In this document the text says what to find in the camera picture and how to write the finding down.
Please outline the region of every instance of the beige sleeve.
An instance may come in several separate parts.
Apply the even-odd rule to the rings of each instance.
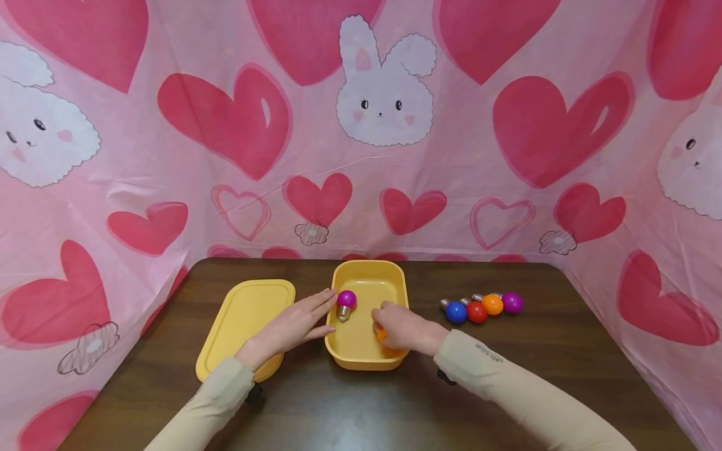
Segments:
[[[251,369],[232,357],[223,360],[145,450],[205,450],[241,407],[251,388]]]
[[[450,380],[498,404],[548,450],[634,450],[585,405],[459,330],[449,333],[434,362]]]

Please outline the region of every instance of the yellow plastic container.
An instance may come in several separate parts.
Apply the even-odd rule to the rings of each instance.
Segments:
[[[406,279],[398,265],[385,260],[350,260],[334,272],[331,288],[356,294],[357,305],[345,322],[339,321],[336,308],[326,317],[326,324],[336,332],[325,338],[326,349],[336,363],[354,371],[389,371],[397,368],[408,351],[387,349],[379,343],[373,330],[371,310],[381,302],[409,306]]]
[[[223,301],[198,360],[196,376],[203,382],[226,357],[230,357],[296,298],[288,280],[249,280],[234,286]],[[256,371],[263,382],[281,366],[283,354],[274,356]]]

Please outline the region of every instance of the purple light bulb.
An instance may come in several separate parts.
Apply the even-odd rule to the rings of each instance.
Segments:
[[[339,298],[336,300],[336,316],[339,317],[339,321],[342,323],[349,319],[351,310],[356,307],[356,294],[350,290],[344,290],[339,293]]]
[[[521,296],[516,293],[504,293],[501,296],[502,302],[504,302],[504,310],[513,315],[519,313],[524,308],[524,301],[521,300]]]

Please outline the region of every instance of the left hand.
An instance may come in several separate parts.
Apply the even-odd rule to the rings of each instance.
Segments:
[[[294,303],[246,341],[235,358],[256,371],[271,357],[334,332],[330,325],[313,326],[336,304],[336,298],[336,292],[327,288]]]

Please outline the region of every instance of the hand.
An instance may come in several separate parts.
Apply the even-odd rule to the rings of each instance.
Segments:
[[[435,356],[449,334],[442,325],[421,318],[411,310],[394,302],[381,303],[371,317],[386,329],[382,344],[390,349],[411,349]]]
[[[290,351],[301,343],[323,338],[336,329],[330,325],[313,328],[336,303],[336,292],[325,289],[283,310],[266,327],[246,341],[235,358],[256,371],[271,357]]]

